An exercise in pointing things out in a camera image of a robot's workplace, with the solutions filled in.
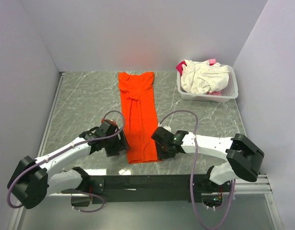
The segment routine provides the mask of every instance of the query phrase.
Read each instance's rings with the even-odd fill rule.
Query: white wall
[[[237,58],[238,106],[265,152],[286,230],[295,230],[295,0],[269,0]]]
[[[0,0],[0,230],[9,223],[7,183],[36,156],[59,72],[19,0]]]
[[[21,0],[60,71],[233,65],[267,0]]]

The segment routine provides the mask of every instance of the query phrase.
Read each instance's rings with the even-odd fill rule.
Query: marble table
[[[153,87],[159,121],[169,112],[188,109],[195,112],[200,119],[197,134],[233,137],[235,133],[245,133],[235,100],[226,103],[183,100],[177,91],[176,77],[175,71],[155,72]],[[41,155],[68,144],[83,131],[99,126],[104,114],[112,109],[121,110],[118,72],[63,73]],[[109,115],[108,118],[113,118],[121,124],[118,114]],[[192,131],[195,119],[191,114],[179,113],[169,117],[164,125],[171,126],[174,133],[179,129]],[[174,159],[166,161],[128,164],[126,153],[106,157],[103,149],[73,162],[65,170],[80,166],[95,175],[189,174],[193,159],[194,154],[180,153]],[[224,160],[200,154],[196,163],[196,173],[206,173],[210,166],[220,165],[223,162]]]

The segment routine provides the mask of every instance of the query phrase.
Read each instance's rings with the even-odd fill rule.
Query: pink cloth
[[[209,59],[209,65],[213,66],[215,63],[217,63],[216,59]],[[177,66],[176,69],[180,73],[180,76],[182,75],[182,65],[187,65],[185,61],[180,62]],[[214,91],[214,92],[208,92],[208,95],[215,95],[215,96],[222,96],[222,91]]]

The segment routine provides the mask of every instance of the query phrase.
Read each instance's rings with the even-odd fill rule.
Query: folded clothing
[[[158,127],[153,95],[154,73],[118,74],[124,132],[129,143],[128,162],[157,161],[157,150],[151,136]]]
[[[229,67],[215,59],[204,62],[184,60],[179,65],[182,66],[181,87],[186,92],[222,95],[221,90],[228,86]]]

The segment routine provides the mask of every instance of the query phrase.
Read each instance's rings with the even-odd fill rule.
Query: pile of laundry
[[[180,87],[188,93],[222,96],[222,90],[228,86],[232,68],[221,65],[216,59],[204,62],[184,60],[176,69],[180,73]]]

